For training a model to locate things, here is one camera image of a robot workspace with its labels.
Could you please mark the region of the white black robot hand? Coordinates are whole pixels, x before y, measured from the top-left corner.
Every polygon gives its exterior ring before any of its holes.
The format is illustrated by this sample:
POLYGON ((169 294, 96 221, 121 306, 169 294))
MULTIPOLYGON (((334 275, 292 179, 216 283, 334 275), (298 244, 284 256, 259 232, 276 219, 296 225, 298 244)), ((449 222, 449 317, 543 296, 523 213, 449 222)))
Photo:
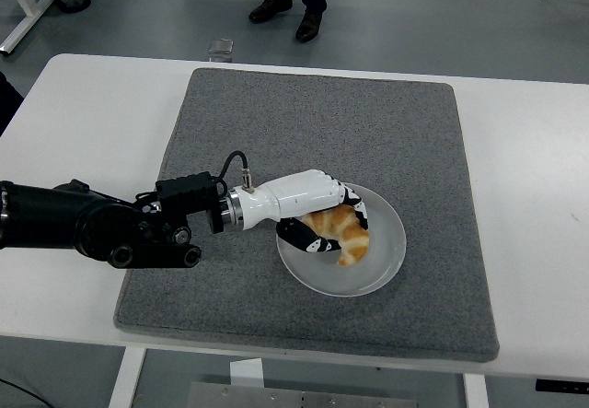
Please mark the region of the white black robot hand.
POLYGON ((243 183, 226 199, 231 222, 244 230, 264 219, 277 223, 279 239, 304 252, 338 251, 341 233, 328 235, 302 221, 308 214, 334 212, 339 206, 351 209, 360 228, 368 229, 367 211, 362 198, 350 187, 321 170, 310 169, 253 185, 250 170, 243 169, 243 183))

